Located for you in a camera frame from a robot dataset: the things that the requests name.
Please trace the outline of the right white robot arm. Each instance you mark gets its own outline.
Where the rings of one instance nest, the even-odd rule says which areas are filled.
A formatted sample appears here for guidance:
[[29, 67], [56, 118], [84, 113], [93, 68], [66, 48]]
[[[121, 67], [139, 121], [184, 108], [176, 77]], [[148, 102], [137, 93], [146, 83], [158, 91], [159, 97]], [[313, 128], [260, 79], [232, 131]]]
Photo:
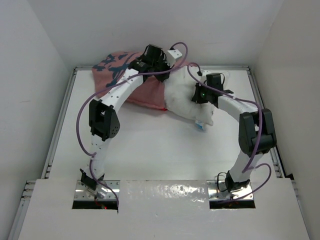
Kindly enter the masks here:
[[240, 152], [224, 180], [225, 190], [231, 193], [248, 186], [252, 171], [259, 167], [262, 156], [276, 146], [277, 137], [272, 112], [225, 90], [221, 76], [220, 73], [202, 73], [192, 101], [210, 103], [238, 122]]

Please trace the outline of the white pillow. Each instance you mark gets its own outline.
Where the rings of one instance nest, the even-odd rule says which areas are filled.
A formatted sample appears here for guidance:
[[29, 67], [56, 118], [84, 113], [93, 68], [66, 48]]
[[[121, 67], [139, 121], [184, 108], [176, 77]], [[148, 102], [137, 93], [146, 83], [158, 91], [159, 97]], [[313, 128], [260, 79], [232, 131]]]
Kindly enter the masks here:
[[164, 103], [172, 113], [204, 125], [213, 126], [215, 106], [211, 103], [197, 104], [192, 101], [196, 91], [196, 81], [203, 82], [195, 66], [182, 68], [170, 74], [164, 81]]

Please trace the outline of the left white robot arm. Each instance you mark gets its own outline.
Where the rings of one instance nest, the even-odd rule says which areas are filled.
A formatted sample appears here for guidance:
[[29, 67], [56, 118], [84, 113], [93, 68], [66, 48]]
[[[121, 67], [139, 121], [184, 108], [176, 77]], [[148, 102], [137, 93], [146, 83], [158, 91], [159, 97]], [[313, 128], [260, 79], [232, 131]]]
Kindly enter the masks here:
[[84, 151], [90, 160], [86, 168], [81, 169], [80, 181], [90, 192], [95, 193], [104, 186], [105, 158], [111, 140], [119, 133], [118, 112], [124, 102], [137, 88], [150, 83], [149, 78], [157, 83], [167, 80], [181, 57], [182, 53], [174, 47], [163, 50], [150, 44], [143, 53], [111, 54], [94, 66], [96, 72], [111, 72], [112, 79], [103, 83], [103, 88], [83, 104], [89, 107], [91, 146]]

